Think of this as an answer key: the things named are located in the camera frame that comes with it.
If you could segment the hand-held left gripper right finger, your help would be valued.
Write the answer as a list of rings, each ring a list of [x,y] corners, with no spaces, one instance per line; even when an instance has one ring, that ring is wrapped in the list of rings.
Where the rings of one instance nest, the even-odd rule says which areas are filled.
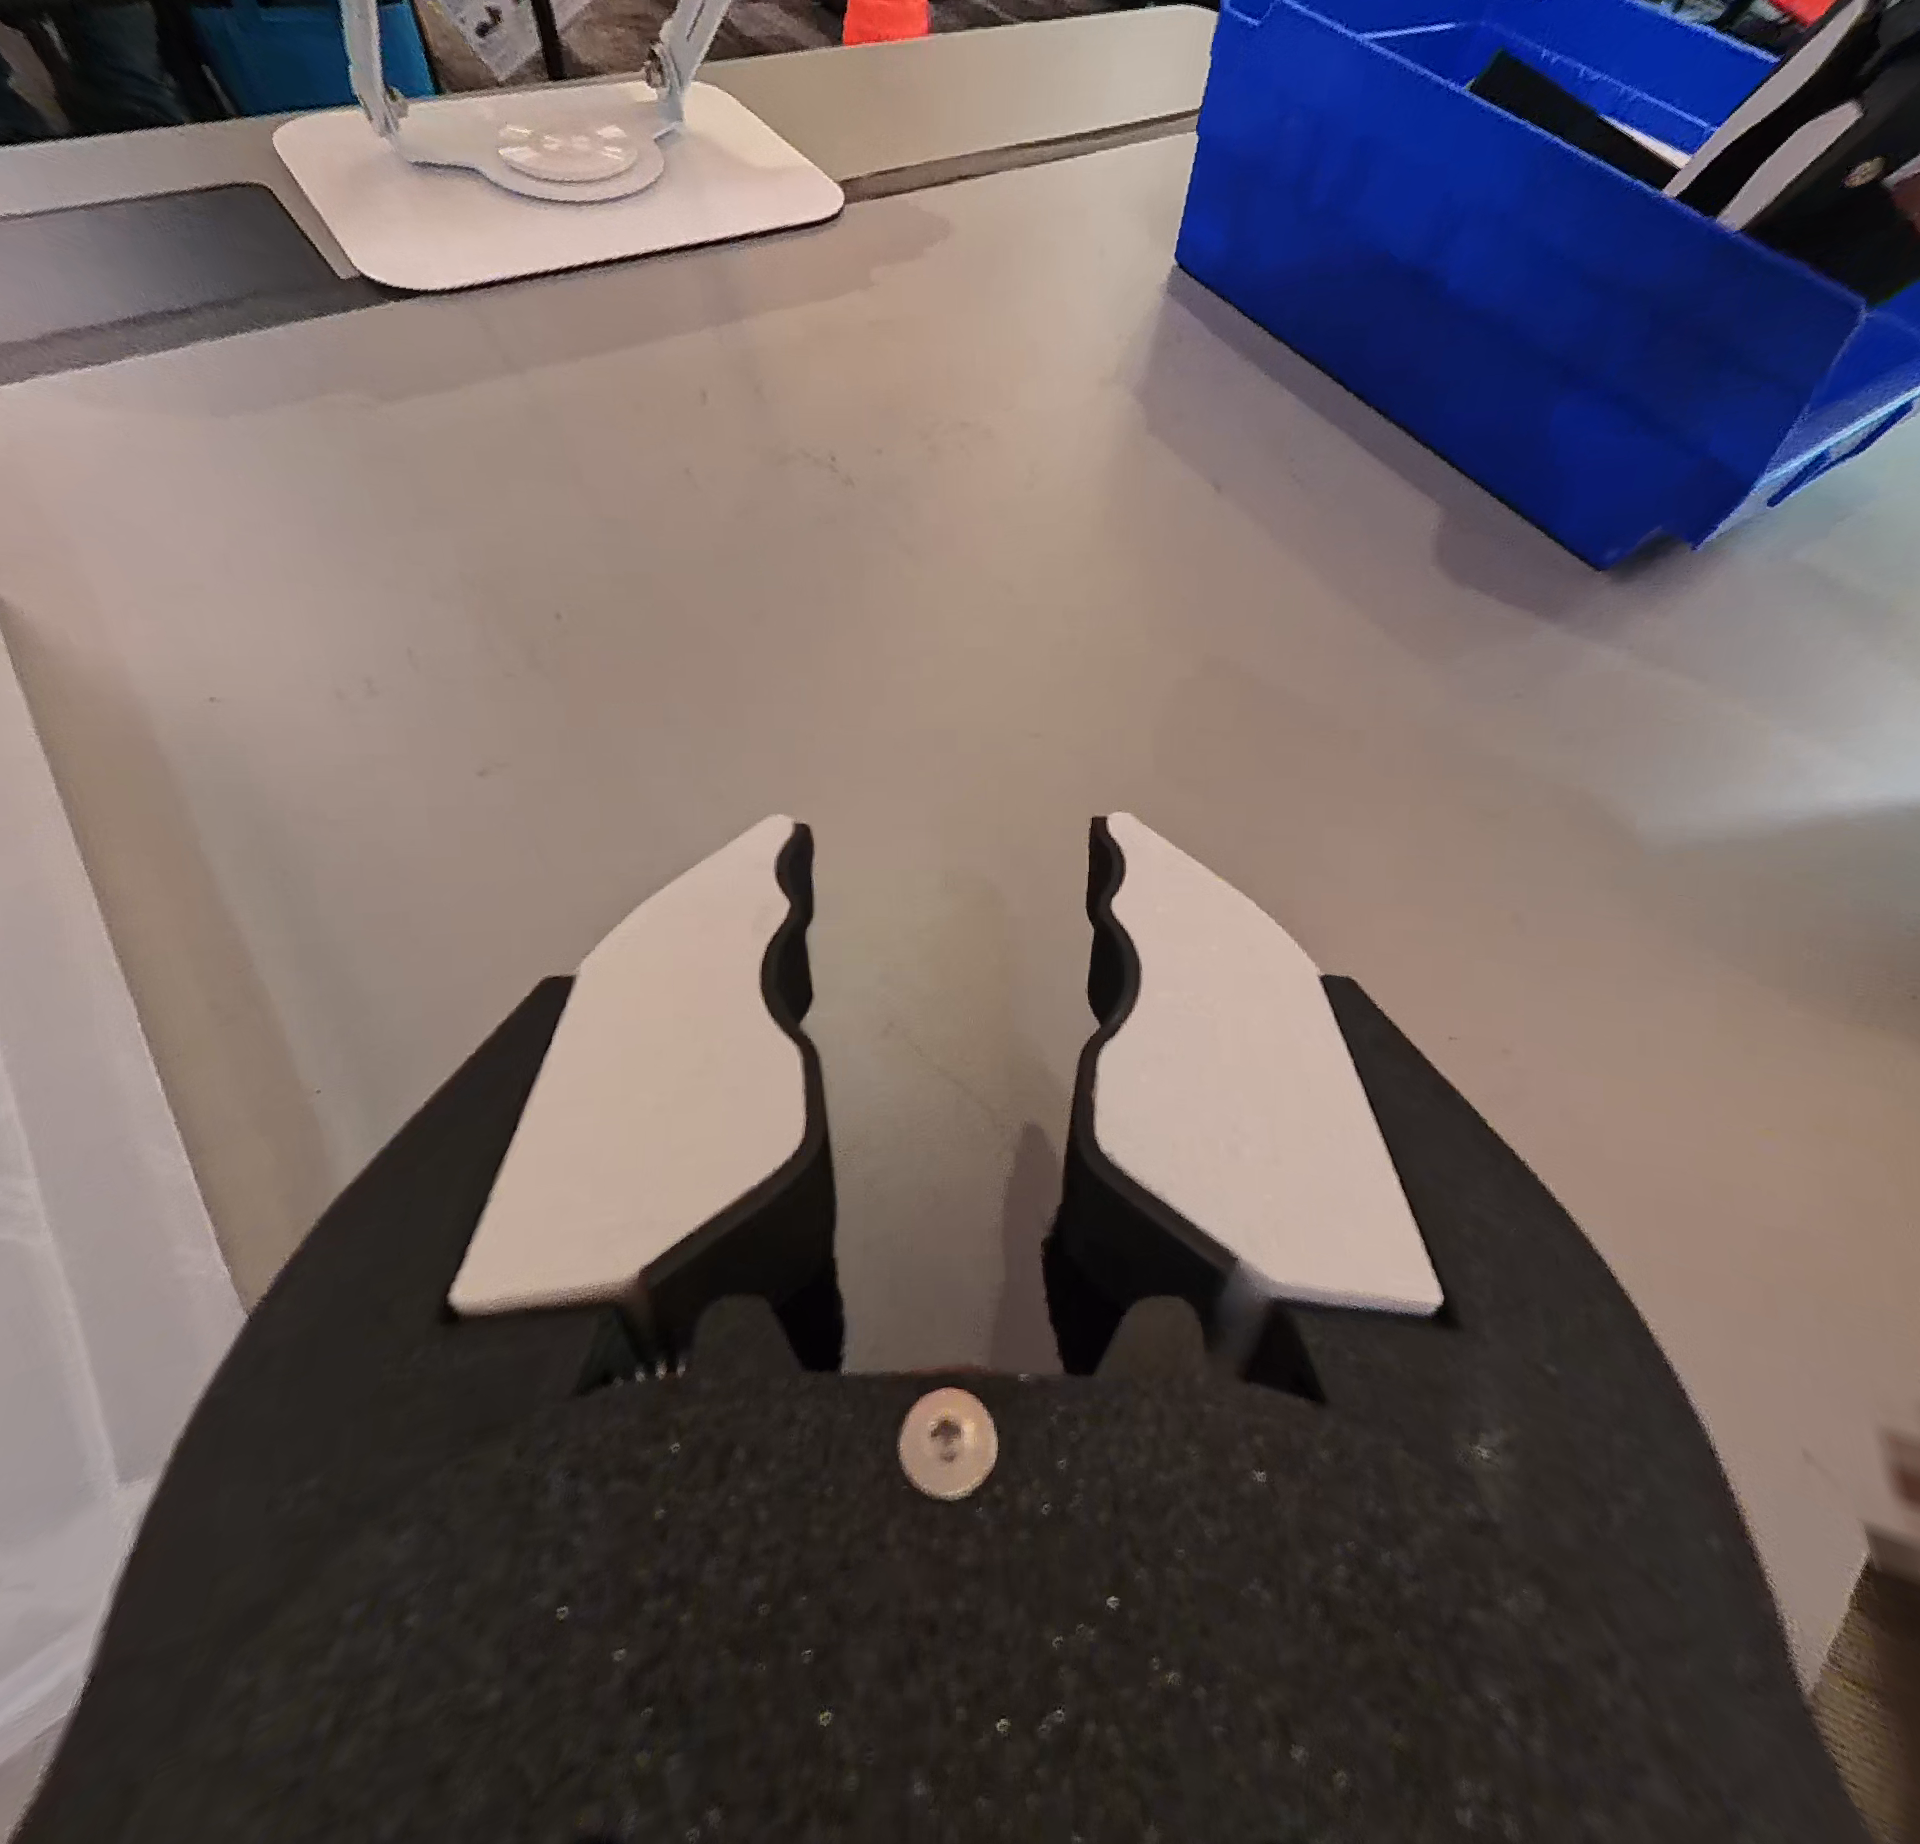
[[[1413,1325],[1446,1296],[1329,980],[1142,818],[1088,827],[1093,1035],[1059,1204],[1059,1342],[1090,1372],[1177,1299],[1232,1372],[1306,1372],[1290,1313]]]

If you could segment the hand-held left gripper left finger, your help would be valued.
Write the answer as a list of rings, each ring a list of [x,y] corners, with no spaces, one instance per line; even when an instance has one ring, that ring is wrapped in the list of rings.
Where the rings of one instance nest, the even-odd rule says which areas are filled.
[[[582,956],[447,1290],[461,1317],[786,1304],[834,1271],[812,832],[766,815]]]

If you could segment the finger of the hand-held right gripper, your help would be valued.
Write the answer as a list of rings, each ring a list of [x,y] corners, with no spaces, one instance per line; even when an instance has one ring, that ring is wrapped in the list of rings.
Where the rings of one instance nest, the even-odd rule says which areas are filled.
[[[1882,0],[1843,0],[1677,166],[1663,191],[1718,224],[1756,224],[1865,116]]]

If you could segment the blue storage bin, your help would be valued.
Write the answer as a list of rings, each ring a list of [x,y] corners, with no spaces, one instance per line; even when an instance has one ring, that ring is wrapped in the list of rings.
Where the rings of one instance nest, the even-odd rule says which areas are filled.
[[[1657,161],[1773,65],[1643,0],[1220,0],[1177,266],[1598,569],[1915,423],[1915,291],[1871,307],[1476,95],[1500,56]]]

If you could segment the grey desk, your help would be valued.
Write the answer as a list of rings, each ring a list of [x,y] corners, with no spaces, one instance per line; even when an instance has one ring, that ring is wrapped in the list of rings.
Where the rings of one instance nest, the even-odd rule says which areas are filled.
[[[1606,1254],[1812,1678],[1915,1403],[1915,428],[1591,572],[1171,268],[1188,151],[5,382],[5,639],[226,1274],[786,813],[850,1357],[1037,1370],[1135,813]]]

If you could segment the blue bag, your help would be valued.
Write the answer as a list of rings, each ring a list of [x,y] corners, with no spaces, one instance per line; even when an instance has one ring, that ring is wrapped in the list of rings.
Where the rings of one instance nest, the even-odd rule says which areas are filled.
[[[374,0],[381,70],[412,99],[438,94],[414,0]],[[207,0],[189,7],[194,46],[236,116],[352,103],[342,0]]]

